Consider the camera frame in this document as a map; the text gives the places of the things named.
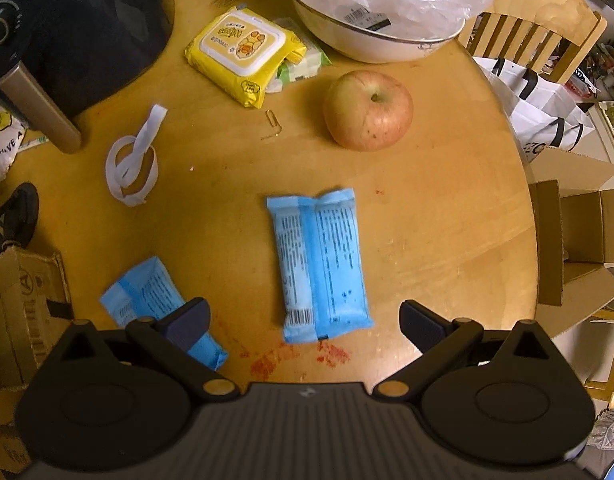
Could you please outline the blue snack pack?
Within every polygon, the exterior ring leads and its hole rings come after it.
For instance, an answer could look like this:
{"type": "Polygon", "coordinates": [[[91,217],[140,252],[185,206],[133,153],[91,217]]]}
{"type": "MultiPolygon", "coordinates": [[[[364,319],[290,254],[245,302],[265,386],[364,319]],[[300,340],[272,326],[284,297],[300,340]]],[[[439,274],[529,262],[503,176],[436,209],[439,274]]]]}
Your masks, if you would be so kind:
{"type": "MultiPolygon", "coordinates": [[[[185,304],[157,257],[127,271],[101,296],[100,302],[121,328],[141,316],[160,320],[185,304]]],[[[209,333],[200,337],[187,353],[212,370],[219,370],[228,359],[228,352],[209,333]]]]}
{"type": "Polygon", "coordinates": [[[269,197],[287,344],[336,338],[374,326],[363,277],[356,196],[269,197]]]}

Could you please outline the open cardboard box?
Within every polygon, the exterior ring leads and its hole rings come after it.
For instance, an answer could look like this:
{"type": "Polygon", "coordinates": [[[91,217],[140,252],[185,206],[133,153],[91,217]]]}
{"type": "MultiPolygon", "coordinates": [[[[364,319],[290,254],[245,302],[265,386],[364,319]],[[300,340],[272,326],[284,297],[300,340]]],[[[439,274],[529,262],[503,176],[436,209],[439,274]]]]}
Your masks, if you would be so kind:
{"type": "Polygon", "coordinates": [[[14,426],[16,406],[72,318],[59,254],[17,247],[0,254],[0,474],[18,474],[30,463],[14,426]]]}

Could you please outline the floor cardboard box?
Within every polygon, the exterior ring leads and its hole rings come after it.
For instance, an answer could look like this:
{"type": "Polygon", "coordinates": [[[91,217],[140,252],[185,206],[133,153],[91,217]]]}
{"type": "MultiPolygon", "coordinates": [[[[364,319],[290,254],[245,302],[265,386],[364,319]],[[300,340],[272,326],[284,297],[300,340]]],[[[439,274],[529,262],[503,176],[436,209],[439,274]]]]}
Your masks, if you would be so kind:
{"type": "Polygon", "coordinates": [[[527,166],[538,247],[535,319],[552,337],[614,300],[614,164],[544,148],[527,166]]]}

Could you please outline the black phone stand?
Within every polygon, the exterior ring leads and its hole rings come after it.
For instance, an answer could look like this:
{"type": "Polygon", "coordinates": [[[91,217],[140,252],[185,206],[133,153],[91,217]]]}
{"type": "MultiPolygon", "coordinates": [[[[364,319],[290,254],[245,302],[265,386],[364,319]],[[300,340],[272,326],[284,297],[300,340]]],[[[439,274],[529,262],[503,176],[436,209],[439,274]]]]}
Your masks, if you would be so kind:
{"type": "Polygon", "coordinates": [[[34,236],[38,216],[37,188],[24,182],[0,206],[0,254],[9,247],[27,248],[34,236]]]}

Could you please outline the red yellow apple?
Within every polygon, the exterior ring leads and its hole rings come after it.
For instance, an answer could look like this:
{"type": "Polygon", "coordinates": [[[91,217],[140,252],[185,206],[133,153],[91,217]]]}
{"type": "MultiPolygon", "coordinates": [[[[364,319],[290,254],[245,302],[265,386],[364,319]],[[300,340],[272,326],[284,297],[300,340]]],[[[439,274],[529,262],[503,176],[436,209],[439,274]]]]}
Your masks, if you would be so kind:
{"type": "Polygon", "coordinates": [[[342,148],[373,152],[390,148],[409,131],[414,105],[409,90],[377,70],[353,70],[325,92],[325,125],[342,148]]]}

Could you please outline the white shopping bag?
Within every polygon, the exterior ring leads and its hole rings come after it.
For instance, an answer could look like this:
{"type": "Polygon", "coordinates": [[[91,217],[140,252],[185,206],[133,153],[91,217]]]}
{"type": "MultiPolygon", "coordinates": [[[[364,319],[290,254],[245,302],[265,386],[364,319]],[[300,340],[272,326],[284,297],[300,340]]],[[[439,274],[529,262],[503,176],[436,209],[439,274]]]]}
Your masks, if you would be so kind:
{"type": "Polygon", "coordinates": [[[531,162],[544,148],[571,152],[594,130],[561,84],[506,58],[474,58],[508,117],[520,154],[531,162]]]}

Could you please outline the yellow wet wipes pack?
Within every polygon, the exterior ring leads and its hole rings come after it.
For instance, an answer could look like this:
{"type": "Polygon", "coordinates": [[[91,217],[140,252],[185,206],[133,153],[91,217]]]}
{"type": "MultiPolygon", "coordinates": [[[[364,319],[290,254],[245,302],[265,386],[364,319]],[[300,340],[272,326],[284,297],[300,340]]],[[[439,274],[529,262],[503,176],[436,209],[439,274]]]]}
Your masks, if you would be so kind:
{"type": "Polygon", "coordinates": [[[297,64],[306,53],[295,32],[235,6],[214,18],[183,50],[190,66],[246,108],[262,107],[280,65],[297,64]]]}

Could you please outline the white enamel bowl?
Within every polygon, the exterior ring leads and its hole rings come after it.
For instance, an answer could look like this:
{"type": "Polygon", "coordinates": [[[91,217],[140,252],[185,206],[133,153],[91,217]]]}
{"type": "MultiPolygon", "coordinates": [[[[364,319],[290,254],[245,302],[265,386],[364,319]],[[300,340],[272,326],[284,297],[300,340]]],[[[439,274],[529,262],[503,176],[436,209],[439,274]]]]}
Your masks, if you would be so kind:
{"type": "Polygon", "coordinates": [[[314,9],[304,0],[292,0],[298,17],[319,40],[352,60],[387,64],[421,60],[458,38],[466,21],[441,38],[406,37],[385,14],[372,13],[359,4],[343,8],[342,16],[314,9]]]}

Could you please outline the dark blue air fryer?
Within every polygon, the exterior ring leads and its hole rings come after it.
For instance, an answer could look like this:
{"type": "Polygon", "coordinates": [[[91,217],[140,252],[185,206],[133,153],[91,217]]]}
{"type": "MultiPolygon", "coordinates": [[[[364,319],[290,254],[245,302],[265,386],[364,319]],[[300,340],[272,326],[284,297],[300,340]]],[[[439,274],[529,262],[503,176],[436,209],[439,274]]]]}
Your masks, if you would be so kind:
{"type": "Polygon", "coordinates": [[[79,151],[74,117],[157,60],[174,16],[175,0],[0,0],[0,104],[79,151]]]}

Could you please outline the wooden chair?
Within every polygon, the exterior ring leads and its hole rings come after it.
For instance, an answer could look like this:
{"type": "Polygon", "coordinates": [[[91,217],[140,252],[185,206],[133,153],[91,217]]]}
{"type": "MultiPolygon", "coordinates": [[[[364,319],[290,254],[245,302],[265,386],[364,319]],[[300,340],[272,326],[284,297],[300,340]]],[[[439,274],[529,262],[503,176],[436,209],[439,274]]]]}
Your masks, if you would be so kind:
{"type": "Polygon", "coordinates": [[[476,58],[504,58],[541,73],[565,47],[546,80],[566,84],[607,28],[586,0],[492,0],[468,20],[458,41],[476,58]]]}

